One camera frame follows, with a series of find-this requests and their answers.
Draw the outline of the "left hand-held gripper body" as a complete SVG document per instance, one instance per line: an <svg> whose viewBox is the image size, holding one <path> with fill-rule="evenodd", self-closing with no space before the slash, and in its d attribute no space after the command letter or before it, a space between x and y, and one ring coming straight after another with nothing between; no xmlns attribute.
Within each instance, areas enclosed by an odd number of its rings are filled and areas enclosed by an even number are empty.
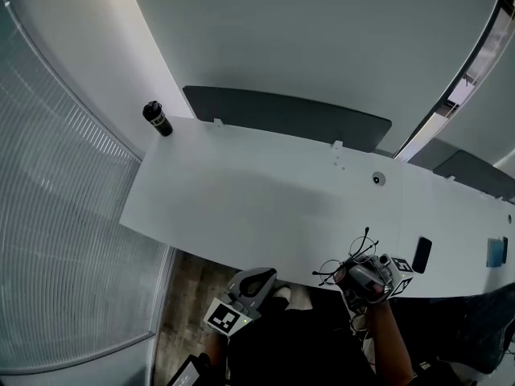
<svg viewBox="0 0 515 386"><path fill-rule="evenodd" d="M259 318L262 296L247 296L230 286L220 297L215 297L204 316L204 322L214 331L233 336L243 327Z"/></svg>

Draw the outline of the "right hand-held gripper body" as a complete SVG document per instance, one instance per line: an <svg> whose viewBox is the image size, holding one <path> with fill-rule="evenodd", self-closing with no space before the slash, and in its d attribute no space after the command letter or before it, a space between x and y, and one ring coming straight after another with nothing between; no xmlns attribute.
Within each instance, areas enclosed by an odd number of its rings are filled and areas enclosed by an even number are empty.
<svg viewBox="0 0 515 386"><path fill-rule="evenodd" d="M375 255L366 264L353 266L348 273L352 287L342 294L350 310L364 310L397 297L414 279L414 271L405 259L388 254Z"/></svg>

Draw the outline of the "thin black wire-frame eyeglasses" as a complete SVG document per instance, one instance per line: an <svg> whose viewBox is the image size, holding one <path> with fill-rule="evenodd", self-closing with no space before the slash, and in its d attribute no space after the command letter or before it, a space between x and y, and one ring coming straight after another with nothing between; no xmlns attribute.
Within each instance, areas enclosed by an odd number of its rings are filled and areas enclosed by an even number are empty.
<svg viewBox="0 0 515 386"><path fill-rule="evenodd" d="M311 274L320 279L319 286L336 285L343 280L344 275L353 266L364 265L371 261L377 254L379 240L374 240L369 236L370 227L356 237L348 246L347 257L343 260L330 259L325 261L318 270Z"/></svg>

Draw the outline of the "person's right forearm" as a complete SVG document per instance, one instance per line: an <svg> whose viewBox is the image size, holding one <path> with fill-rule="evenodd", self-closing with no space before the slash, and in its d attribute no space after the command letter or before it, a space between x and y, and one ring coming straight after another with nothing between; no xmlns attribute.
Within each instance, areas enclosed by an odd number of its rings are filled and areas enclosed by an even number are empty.
<svg viewBox="0 0 515 386"><path fill-rule="evenodd" d="M388 302L368 309L377 377L386 386L408 386L413 380L409 353Z"/></svg>

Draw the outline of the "person's white shoe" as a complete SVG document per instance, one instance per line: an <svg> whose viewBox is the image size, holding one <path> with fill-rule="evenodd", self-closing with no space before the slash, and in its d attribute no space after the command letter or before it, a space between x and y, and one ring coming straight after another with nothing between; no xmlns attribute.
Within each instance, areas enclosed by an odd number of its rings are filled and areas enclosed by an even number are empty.
<svg viewBox="0 0 515 386"><path fill-rule="evenodd" d="M279 310L285 310L290 305L291 295L290 287L281 286L272 296L274 306Z"/></svg>

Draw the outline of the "black smartphone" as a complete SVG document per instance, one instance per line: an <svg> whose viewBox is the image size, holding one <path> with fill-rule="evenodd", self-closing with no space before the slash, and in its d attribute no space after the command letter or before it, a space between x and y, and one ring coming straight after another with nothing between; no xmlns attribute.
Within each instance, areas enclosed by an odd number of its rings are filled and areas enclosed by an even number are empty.
<svg viewBox="0 0 515 386"><path fill-rule="evenodd" d="M424 274L431 254L432 241L420 236L412 261L412 269L416 273Z"/></svg>

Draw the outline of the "black handheld display device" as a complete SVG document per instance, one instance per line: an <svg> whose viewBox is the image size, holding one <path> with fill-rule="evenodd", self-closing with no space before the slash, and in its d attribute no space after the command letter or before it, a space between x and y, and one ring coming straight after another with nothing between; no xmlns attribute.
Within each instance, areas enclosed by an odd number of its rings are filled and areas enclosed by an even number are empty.
<svg viewBox="0 0 515 386"><path fill-rule="evenodd" d="M189 355L167 386L204 386L209 378L210 368L211 362L205 353Z"/></svg>

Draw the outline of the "black plastic-wrapped office chair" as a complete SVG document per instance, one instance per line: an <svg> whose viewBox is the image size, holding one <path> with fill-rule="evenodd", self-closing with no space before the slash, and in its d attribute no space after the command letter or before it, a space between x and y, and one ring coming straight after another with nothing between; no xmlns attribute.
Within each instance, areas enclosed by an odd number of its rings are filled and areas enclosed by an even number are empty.
<svg viewBox="0 0 515 386"><path fill-rule="evenodd" d="M390 303L415 373L472 384L494 373L515 335L515 283L455 298L399 298Z"/></svg>

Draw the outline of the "blue notebook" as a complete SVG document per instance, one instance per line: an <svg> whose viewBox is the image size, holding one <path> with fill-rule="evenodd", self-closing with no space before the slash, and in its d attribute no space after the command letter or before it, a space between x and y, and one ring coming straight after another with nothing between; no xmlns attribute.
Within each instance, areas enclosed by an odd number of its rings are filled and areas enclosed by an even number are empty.
<svg viewBox="0 0 515 386"><path fill-rule="evenodd" d="M505 261L505 243L502 239L488 239L486 266L488 268L501 267Z"/></svg>

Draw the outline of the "short dark grey desk divider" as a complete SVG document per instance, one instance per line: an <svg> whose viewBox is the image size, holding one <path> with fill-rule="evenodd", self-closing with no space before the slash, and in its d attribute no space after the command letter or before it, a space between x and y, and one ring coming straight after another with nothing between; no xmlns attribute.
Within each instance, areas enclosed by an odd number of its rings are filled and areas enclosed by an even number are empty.
<svg viewBox="0 0 515 386"><path fill-rule="evenodd" d="M494 198L515 199L514 178L464 150L440 163L433 173L444 178L453 176L457 183Z"/></svg>

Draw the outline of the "long dark grey desk divider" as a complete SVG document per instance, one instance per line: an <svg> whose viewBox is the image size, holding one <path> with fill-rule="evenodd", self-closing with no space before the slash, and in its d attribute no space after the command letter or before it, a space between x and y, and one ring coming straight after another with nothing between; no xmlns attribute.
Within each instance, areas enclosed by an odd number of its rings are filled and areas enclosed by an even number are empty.
<svg viewBox="0 0 515 386"><path fill-rule="evenodd" d="M373 152L392 126L389 119L294 96L188 85L183 93L197 119L280 133Z"/></svg>

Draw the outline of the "black water bottle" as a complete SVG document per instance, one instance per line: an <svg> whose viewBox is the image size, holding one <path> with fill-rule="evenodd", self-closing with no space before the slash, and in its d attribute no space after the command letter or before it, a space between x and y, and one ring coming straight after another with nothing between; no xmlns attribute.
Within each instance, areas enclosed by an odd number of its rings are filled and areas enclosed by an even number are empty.
<svg viewBox="0 0 515 386"><path fill-rule="evenodd" d="M163 137L168 137L173 133L173 127L159 102L151 101L147 103L143 107L142 115Z"/></svg>

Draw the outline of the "narrow white roller blind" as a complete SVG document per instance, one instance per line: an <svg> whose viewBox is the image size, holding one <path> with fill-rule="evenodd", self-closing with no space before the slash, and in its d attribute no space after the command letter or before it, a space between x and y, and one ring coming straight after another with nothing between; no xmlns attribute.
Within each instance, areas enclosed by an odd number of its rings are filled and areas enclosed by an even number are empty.
<svg viewBox="0 0 515 386"><path fill-rule="evenodd" d="M472 67L475 88L436 135L492 164L515 149L515 18L501 12L498 20Z"/></svg>

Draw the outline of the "wide white roller blind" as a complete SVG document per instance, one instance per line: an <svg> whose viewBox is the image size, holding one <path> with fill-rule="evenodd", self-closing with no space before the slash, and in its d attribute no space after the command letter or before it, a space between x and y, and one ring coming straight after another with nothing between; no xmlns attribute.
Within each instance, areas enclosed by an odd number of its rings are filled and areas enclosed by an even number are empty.
<svg viewBox="0 0 515 386"><path fill-rule="evenodd" d="M496 0L136 0L179 86L272 92L391 121L393 153L464 65Z"/></svg>

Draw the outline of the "narrow window strip with frame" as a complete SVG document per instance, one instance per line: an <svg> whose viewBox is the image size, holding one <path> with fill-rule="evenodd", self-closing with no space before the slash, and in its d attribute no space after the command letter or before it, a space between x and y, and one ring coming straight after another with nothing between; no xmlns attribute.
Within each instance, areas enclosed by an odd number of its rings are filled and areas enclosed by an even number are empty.
<svg viewBox="0 0 515 386"><path fill-rule="evenodd" d="M393 154L393 159L408 162L437 137L477 92L514 36L515 0L496 0L480 37L462 67L430 112Z"/></svg>

